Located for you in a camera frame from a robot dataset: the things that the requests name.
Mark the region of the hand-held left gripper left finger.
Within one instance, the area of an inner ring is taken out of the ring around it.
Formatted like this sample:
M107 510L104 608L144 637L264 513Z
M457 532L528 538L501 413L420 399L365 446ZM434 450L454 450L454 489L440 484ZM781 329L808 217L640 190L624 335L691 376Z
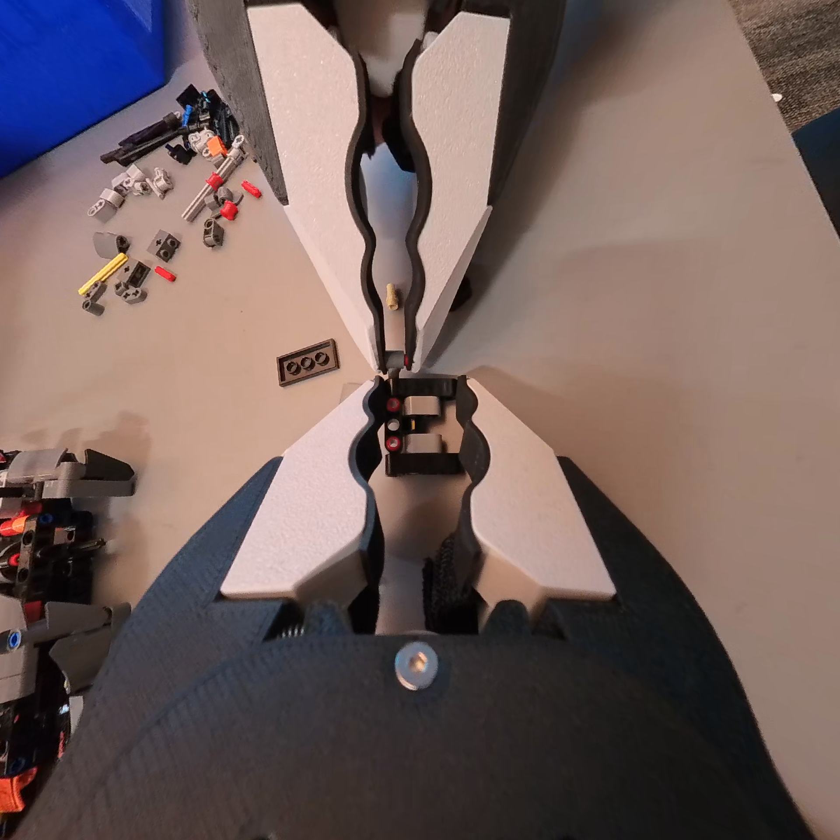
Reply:
M221 595L353 602L378 588L384 548L370 478L383 418L384 379L375 377L284 452Z

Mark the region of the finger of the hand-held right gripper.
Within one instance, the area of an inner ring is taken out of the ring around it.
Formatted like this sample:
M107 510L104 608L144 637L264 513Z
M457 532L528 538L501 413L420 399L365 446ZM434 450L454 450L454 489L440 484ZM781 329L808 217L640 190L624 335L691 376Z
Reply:
M406 235L413 266L406 298L406 366L434 346L491 212L509 17L458 12L416 42L403 70L402 130L417 177Z
M247 6L287 216L351 338L385 371L375 234L361 190L369 139L366 67L303 3Z

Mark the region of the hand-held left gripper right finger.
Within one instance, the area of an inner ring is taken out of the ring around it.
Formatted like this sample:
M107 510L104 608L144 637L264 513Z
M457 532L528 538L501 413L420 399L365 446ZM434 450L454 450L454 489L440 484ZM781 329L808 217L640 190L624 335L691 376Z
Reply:
M456 529L457 585L483 602L611 600L615 585L552 448L466 376L456 418L469 477Z

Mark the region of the black lego frame assembly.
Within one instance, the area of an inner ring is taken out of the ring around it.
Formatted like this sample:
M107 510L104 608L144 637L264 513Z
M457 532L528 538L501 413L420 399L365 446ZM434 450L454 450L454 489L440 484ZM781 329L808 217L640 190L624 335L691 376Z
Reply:
M385 400L385 473L406 476L458 476L459 452L441 432L447 406L455 403L454 377L396 377Z

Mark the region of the pile of loose lego pieces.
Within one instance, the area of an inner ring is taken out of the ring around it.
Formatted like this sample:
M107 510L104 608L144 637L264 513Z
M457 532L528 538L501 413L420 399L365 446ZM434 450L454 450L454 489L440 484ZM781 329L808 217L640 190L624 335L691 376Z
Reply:
M105 164L118 164L120 172L87 210L87 216L104 225L114 221L118 211L132 197L153 196L164 200L175 188L173 176L160 165L142 167L149 154L163 151L178 165L204 161L211 169L198 194L182 213L182 221L193 223L205 215L201 228L204 246L214 249L224 243L224 221L238 215L244 195L261 197L260 189L247 180L235 183L236 174L250 156L251 149L241 133L230 106L214 89L188 85L176 98L177 109L162 119L131 133L118 146L101 156ZM106 311L102 302L109 289L129 305L142 303L148 296L145 283L154 274L173 283L168 269L182 240L166 229L159 229L141 256L130 253L132 240L126 234L96 230L92 244L103 261L77 294L84 312L100 317Z

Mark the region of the black three-hole lego plate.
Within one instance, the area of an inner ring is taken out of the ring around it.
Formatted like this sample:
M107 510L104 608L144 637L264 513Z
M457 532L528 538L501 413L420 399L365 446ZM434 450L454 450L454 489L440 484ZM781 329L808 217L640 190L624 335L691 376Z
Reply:
M338 345L327 339L276 359L280 387L289 387L340 368Z

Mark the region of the partly built lego car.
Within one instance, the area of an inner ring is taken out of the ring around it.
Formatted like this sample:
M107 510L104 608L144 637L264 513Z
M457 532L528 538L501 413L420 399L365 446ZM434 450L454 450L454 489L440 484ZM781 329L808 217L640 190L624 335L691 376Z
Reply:
M91 602L106 541L78 500L129 497L133 468L97 450L1 454L1 831L13 835L62 757L82 697L131 614Z

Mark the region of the blue storage bin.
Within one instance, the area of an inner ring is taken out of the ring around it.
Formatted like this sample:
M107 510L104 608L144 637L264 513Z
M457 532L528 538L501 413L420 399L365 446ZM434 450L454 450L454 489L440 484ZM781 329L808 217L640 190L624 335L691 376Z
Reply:
M160 1L1 2L1 176L165 83Z

